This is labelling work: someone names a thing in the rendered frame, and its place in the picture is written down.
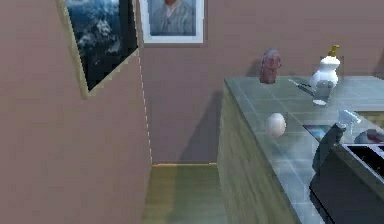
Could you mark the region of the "white framed portrait picture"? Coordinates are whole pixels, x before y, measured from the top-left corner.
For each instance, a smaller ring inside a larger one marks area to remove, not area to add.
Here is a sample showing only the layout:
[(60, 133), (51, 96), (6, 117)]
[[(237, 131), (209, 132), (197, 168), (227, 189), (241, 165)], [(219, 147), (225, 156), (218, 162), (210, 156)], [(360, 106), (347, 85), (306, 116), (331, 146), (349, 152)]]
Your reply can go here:
[(145, 44), (203, 44), (205, 0), (139, 0)]

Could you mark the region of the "black toaster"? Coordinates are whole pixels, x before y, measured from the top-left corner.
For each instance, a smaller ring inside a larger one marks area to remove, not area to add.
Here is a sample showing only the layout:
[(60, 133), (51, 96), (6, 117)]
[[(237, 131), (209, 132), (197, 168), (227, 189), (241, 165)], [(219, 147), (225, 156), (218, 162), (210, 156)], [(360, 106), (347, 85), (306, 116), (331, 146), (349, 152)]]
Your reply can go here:
[(384, 144), (333, 147), (309, 188), (334, 224), (384, 224)]

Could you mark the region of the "white soap dispenser bottle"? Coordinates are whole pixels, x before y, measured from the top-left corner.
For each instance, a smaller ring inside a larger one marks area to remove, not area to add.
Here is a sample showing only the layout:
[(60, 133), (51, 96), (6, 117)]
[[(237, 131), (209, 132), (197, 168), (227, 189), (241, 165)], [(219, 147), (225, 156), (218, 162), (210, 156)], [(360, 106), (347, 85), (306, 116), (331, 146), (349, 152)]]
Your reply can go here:
[(317, 71), (310, 79), (310, 86), (315, 88), (319, 81), (331, 81), (334, 86), (338, 83), (338, 76), (336, 73), (337, 68), (340, 66), (340, 60), (337, 58), (337, 51), (339, 45), (333, 45), (329, 50), (327, 56), (320, 60)]

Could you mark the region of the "reddish brown lumpy object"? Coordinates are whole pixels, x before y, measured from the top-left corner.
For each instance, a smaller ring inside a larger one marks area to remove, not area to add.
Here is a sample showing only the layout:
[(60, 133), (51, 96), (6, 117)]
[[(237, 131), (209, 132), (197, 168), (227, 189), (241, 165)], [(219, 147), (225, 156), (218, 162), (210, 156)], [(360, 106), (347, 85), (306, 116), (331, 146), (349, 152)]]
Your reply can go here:
[(259, 81), (265, 84), (273, 84), (276, 80), (278, 69), (281, 67), (281, 57), (276, 49), (268, 49), (261, 62)]

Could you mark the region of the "silver knife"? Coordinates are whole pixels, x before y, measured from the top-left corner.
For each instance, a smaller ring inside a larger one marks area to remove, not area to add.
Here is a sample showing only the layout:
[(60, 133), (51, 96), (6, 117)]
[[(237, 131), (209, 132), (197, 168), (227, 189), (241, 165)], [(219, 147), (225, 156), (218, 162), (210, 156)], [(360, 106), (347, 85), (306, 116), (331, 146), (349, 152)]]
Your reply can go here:
[(290, 81), (291, 83), (293, 83), (297, 88), (299, 88), (300, 90), (302, 90), (303, 92), (311, 95), (311, 96), (314, 96), (314, 92), (310, 89), (308, 89), (307, 87), (305, 87), (303, 84), (300, 84), (292, 79), (288, 79), (288, 81)]

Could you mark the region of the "white egg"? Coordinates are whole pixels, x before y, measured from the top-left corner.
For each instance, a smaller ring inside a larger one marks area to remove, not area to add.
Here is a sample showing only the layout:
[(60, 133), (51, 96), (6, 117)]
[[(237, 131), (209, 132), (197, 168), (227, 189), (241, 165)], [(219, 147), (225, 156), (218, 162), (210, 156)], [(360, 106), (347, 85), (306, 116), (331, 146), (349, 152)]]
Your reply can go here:
[(280, 137), (285, 133), (286, 121), (282, 114), (271, 114), (265, 123), (265, 131), (272, 137)]

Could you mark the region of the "wooden kitchen counter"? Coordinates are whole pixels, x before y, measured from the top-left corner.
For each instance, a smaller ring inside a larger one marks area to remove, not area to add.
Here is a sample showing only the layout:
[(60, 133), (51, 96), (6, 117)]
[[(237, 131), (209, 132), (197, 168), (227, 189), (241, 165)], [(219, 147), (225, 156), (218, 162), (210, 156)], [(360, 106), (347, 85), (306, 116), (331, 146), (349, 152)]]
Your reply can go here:
[[(286, 76), (224, 80), (217, 163), (228, 224), (334, 224), (310, 199), (318, 142), (304, 126), (331, 124), (343, 108), (384, 111), (384, 81), (348, 77), (319, 107)], [(265, 131), (273, 113), (286, 121), (280, 137)]]

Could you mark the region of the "clear drinking glass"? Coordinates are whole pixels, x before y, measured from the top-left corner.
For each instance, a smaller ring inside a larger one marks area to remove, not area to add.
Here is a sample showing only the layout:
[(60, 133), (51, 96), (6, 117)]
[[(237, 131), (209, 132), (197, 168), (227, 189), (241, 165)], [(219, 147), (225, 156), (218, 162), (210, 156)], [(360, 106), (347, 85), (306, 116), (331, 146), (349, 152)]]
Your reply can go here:
[(334, 83), (332, 81), (319, 81), (314, 92), (313, 103), (321, 106), (326, 105), (333, 88)]

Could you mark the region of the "gold framed mountain picture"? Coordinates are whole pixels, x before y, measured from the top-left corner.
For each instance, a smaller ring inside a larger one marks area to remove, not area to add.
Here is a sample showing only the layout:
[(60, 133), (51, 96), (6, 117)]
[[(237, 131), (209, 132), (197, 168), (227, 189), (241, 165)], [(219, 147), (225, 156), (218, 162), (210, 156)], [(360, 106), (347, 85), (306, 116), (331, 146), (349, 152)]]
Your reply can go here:
[(55, 0), (80, 93), (97, 94), (138, 52), (136, 0)]

